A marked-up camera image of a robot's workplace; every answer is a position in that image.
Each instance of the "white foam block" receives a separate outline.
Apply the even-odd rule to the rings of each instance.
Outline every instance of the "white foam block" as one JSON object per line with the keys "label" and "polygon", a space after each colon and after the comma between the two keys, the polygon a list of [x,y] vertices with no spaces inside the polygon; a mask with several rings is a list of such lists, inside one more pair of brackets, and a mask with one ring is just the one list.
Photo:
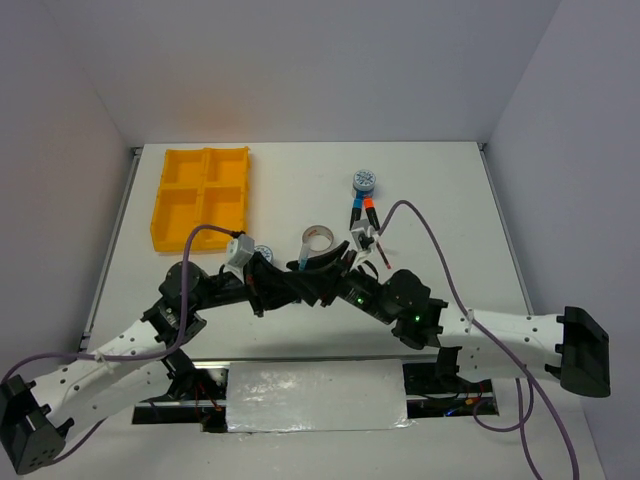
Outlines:
{"label": "white foam block", "polygon": [[399,360],[235,363],[229,369],[231,432],[385,430],[405,427]]}

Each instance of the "metal frame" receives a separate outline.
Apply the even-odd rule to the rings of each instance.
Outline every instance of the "metal frame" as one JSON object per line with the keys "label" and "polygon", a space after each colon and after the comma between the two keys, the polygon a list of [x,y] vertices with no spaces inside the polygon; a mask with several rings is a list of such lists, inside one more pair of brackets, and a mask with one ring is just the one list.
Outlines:
{"label": "metal frame", "polygon": [[516,275],[518,277],[518,283],[520,284],[520,290],[522,291],[522,296],[524,297],[525,306],[527,307],[527,313],[529,315],[533,315],[533,306],[531,305],[531,298],[529,297],[529,291],[527,290],[527,285],[525,284],[524,277],[522,276],[522,270],[520,269],[518,256],[516,255],[515,248],[513,247],[513,241],[511,240],[511,235],[509,234],[509,228],[507,228],[507,222],[504,217],[504,212],[502,210],[502,207],[500,206],[500,200],[498,199],[495,183],[493,182],[493,177],[491,177],[491,170],[489,169],[489,164],[487,163],[487,156],[484,153],[486,145],[487,145],[486,143],[478,143],[478,151],[480,152],[480,157],[482,158],[482,165],[484,166],[484,171],[487,174],[489,187],[491,187],[491,194],[493,195],[493,201],[495,202],[496,208],[498,210],[498,216],[500,217],[502,230],[504,231],[504,236],[507,240],[507,245],[509,246],[509,253],[511,254],[511,259],[513,260],[513,266],[516,269]]}
{"label": "metal frame", "polygon": [[131,194],[131,189],[133,188],[133,181],[135,180],[136,172],[138,171],[138,164],[140,163],[140,157],[142,156],[142,147],[133,148],[132,152],[133,158],[131,159],[131,166],[129,167],[129,174],[127,175],[127,182],[124,187],[124,193],[122,194],[122,200],[120,200],[120,206],[118,207],[116,222],[113,226],[113,231],[111,232],[111,238],[109,239],[109,246],[107,247],[107,254],[105,256],[104,263],[102,264],[102,270],[100,271],[96,293],[94,294],[93,301],[91,302],[89,318],[87,319],[87,324],[84,328],[84,332],[82,333],[82,338],[80,340],[78,351],[81,352],[85,351],[89,344],[89,337],[91,336],[91,331],[93,330],[96,313],[98,312],[98,306],[100,305],[100,298],[102,297],[104,284],[109,273],[109,266],[111,265],[113,252],[118,241],[118,235],[120,233],[120,227],[122,226],[124,212],[127,209],[127,204],[129,203],[129,195]]}
{"label": "metal frame", "polygon": [[196,368],[207,370],[217,368],[228,368],[232,363],[250,363],[250,362],[340,362],[345,360],[363,361],[363,360],[400,360],[402,363],[425,363],[435,362],[437,354],[426,353],[424,355],[353,355],[349,357],[285,357],[285,358],[232,358],[220,360],[193,360]]}

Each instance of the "tape roll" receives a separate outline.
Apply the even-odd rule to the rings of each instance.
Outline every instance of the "tape roll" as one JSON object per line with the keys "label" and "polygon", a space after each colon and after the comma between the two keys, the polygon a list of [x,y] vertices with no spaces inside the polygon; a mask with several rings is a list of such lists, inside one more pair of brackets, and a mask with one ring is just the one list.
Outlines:
{"label": "tape roll", "polygon": [[[322,250],[314,250],[311,248],[311,239],[313,237],[324,237],[329,240],[329,246]],[[299,269],[304,270],[307,265],[307,259],[311,253],[321,254],[328,252],[333,246],[333,232],[324,225],[312,225],[307,228],[302,234],[302,248],[300,249],[300,255],[298,256]]]}
{"label": "tape roll", "polygon": [[[311,248],[311,239],[313,237],[324,237],[329,240],[329,246],[327,248],[323,248],[322,250],[314,250]],[[324,253],[331,249],[333,246],[333,232],[329,230],[324,225],[313,225],[307,228],[302,234],[302,243],[309,245],[309,251],[313,253]]]}

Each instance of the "roll of tape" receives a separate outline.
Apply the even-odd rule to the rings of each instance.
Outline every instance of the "roll of tape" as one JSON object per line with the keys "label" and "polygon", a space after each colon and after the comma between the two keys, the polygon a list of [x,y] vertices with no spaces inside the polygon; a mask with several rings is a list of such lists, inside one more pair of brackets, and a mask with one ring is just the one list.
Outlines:
{"label": "roll of tape", "polygon": [[253,249],[254,252],[260,252],[267,262],[273,264],[273,250],[266,245],[256,245]]}
{"label": "roll of tape", "polygon": [[[321,236],[329,240],[329,246],[327,248],[323,248],[322,250],[314,250],[311,248],[311,239],[313,237]],[[324,225],[313,225],[307,228],[302,234],[302,243],[309,244],[309,251],[313,253],[324,253],[331,249],[333,246],[333,232],[329,230]]]}
{"label": "roll of tape", "polygon": [[[311,239],[316,236],[321,236],[329,240],[329,246],[322,250],[314,250],[311,248]],[[312,225],[307,228],[302,234],[302,248],[300,249],[300,255],[298,256],[299,270],[304,270],[307,265],[307,259],[311,253],[321,254],[328,252],[333,246],[333,232],[324,225]]]}

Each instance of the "gray wall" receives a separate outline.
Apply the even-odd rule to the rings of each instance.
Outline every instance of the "gray wall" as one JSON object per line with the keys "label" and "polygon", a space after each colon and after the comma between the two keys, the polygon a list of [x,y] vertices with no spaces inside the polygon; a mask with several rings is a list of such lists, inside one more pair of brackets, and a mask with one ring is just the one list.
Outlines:
{"label": "gray wall", "polygon": [[488,149],[535,309],[610,333],[613,395],[584,401],[610,479],[639,465],[639,25],[637,0],[563,0]]}
{"label": "gray wall", "polygon": [[[129,160],[40,2],[2,2],[0,72],[4,373],[77,346]],[[14,478],[4,452],[0,478]]]}
{"label": "gray wall", "polygon": [[130,144],[487,140],[559,0],[45,0]]}

